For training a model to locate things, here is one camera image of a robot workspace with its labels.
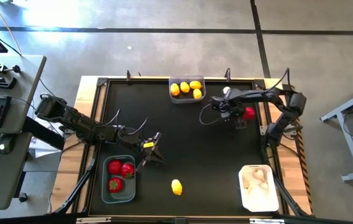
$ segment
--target gray floor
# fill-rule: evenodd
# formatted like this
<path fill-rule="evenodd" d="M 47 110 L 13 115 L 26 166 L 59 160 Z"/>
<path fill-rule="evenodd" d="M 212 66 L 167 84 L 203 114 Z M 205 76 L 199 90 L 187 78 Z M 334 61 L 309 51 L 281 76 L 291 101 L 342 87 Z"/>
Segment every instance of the gray floor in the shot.
<path fill-rule="evenodd" d="M 249 0 L 16 1 L 0 9 L 10 26 L 253 29 Z M 353 0 L 256 0 L 262 29 L 353 30 Z M 43 81 L 73 104 L 82 75 L 189 75 L 263 77 L 255 34 L 133 34 L 15 32 L 24 54 L 48 57 Z M 7 32 L 0 37 L 12 43 Z M 353 220 L 353 160 L 340 128 L 319 117 L 353 96 L 353 35 L 264 35 L 270 74 L 291 68 L 307 97 L 301 117 L 314 213 Z M 45 92 L 39 86 L 37 93 Z M 56 170 L 56 155 L 31 161 L 29 170 Z M 54 172 L 30 172 L 22 189 L 31 201 L 0 217 L 43 214 Z"/>

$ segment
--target wooden table frame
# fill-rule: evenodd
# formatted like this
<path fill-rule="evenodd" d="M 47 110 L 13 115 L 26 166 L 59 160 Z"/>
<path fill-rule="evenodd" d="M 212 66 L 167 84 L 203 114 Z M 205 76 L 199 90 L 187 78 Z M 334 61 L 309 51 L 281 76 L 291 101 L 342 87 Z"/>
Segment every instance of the wooden table frame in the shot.
<path fill-rule="evenodd" d="M 107 86 L 105 81 L 108 78 L 112 79 L 120 79 L 125 80 L 125 77 L 93 77 L 93 76 L 82 76 L 80 81 L 80 86 L 78 89 L 75 108 L 87 115 L 91 116 L 97 121 L 101 121 L 104 118 L 103 114 L 103 106 L 105 99 L 107 98 L 106 90 Z M 145 79 L 145 78 L 168 78 L 168 77 L 131 77 L 132 79 Z M 217 79 L 217 80 L 225 80 L 226 78 L 206 78 L 209 79 Z M 277 78 L 233 78 L 233 80 L 250 80 L 250 81 L 259 81 L 266 88 L 270 88 L 274 84 L 276 84 L 279 79 Z M 280 112 L 274 105 L 268 105 L 267 103 L 259 103 L 260 113 L 262 122 L 268 122 L 269 119 L 275 121 Z M 265 113 L 264 108 L 269 108 L 270 114 Z M 71 146 L 77 142 L 77 138 L 75 136 L 71 136 L 66 140 L 65 148 Z M 301 160 L 296 157 L 292 152 L 289 152 L 288 149 L 283 149 L 283 147 L 278 147 L 275 151 L 276 155 L 274 158 L 278 161 L 270 160 L 273 168 L 280 163 L 281 166 L 281 175 L 283 177 L 283 184 L 286 189 L 289 191 L 291 196 L 294 198 L 295 202 L 304 210 L 306 213 L 311 213 L 311 202 L 310 202 L 310 189 L 308 178 L 306 174 L 306 164 L 305 164 L 305 152 L 303 150 L 301 133 L 298 133 L 298 139 L 296 141 L 292 141 L 286 138 L 282 139 L 282 143 L 295 151 L 297 151 L 297 147 L 300 150 Z M 93 157 L 94 146 L 88 147 L 83 144 L 77 145 L 65 151 L 62 154 L 62 159 L 58 168 L 58 175 L 55 180 L 53 194 L 52 194 L 52 207 L 58 208 L 69 196 L 71 191 L 74 189 L 78 179 L 80 178 L 81 173 L 80 170 L 85 170 Z M 68 210 L 70 212 L 87 212 L 84 208 L 87 205 L 86 193 L 87 193 L 88 182 L 85 183 L 83 189 L 81 190 L 78 201 L 76 201 L 75 206 L 71 207 Z M 280 203 L 282 206 L 280 207 L 280 211 L 282 212 L 283 201 Z"/>

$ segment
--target mouse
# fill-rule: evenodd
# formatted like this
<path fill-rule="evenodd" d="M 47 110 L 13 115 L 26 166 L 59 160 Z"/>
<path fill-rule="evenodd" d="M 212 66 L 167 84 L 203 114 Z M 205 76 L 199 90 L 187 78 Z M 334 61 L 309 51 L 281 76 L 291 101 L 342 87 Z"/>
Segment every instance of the mouse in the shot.
<path fill-rule="evenodd" d="M 0 135 L 0 154 L 9 154 L 14 149 L 15 134 L 1 134 Z"/>

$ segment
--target lemon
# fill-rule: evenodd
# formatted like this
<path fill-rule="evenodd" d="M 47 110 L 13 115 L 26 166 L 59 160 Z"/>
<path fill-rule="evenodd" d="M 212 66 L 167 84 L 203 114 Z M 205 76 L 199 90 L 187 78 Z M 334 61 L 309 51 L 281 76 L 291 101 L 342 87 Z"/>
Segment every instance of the lemon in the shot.
<path fill-rule="evenodd" d="M 181 82 L 181 91 L 183 93 L 189 93 L 190 87 L 186 82 Z"/>
<path fill-rule="evenodd" d="M 179 180 L 175 179 L 171 182 L 172 192 L 176 195 L 182 194 L 182 184 Z"/>
<path fill-rule="evenodd" d="M 201 86 L 201 83 L 199 81 L 192 81 L 190 82 L 189 84 L 190 88 L 192 89 L 200 89 L 202 86 Z"/>
<path fill-rule="evenodd" d="M 193 90 L 193 98 L 198 99 L 201 97 L 201 91 L 199 89 Z"/>
<path fill-rule="evenodd" d="M 170 87 L 170 93 L 173 96 L 178 96 L 179 95 L 179 86 L 178 84 L 174 83 Z"/>

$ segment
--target clear plastic container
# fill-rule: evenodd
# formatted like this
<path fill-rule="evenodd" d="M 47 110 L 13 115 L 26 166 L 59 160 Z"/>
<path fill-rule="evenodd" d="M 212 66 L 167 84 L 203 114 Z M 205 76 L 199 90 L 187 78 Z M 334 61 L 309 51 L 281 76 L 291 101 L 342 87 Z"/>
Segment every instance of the clear plastic container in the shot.
<path fill-rule="evenodd" d="M 135 159 L 129 155 L 110 156 L 103 162 L 103 176 L 102 176 L 102 200 L 104 203 L 123 203 L 129 202 L 135 197 L 135 175 L 134 178 L 126 179 L 120 175 L 113 175 L 108 172 L 108 164 L 112 160 L 120 160 L 123 164 L 131 163 L 135 168 Z M 108 191 L 108 180 L 112 177 L 120 177 L 124 182 L 124 188 L 117 193 L 110 193 Z"/>
<path fill-rule="evenodd" d="M 262 178 L 260 178 L 258 170 L 262 173 Z M 239 182 L 244 208 L 250 212 L 274 212 L 278 210 L 276 186 L 270 166 L 244 166 L 239 172 Z"/>
<path fill-rule="evenodd" d="M 198 99 L 193 98 L 193 90 L 191 89 L 188 93 L 183 93 L 180 91 L 178 96 L 171 95 L 170 88 L 171 85 L 176 83 L 180 86 L 181 82 L 187 82 L 190 84 L 192 81 L 199 81 L 201 83 L 201 97 Z M 201 75 L 185 75 L 178 77 L 170 77 L 168 79 L 168 92 L 170 94 L 170 98 L 172 103 L 198 103 L 201 102 L 206 96 L 206 84 L 204 82 L 204 78 Z"/>

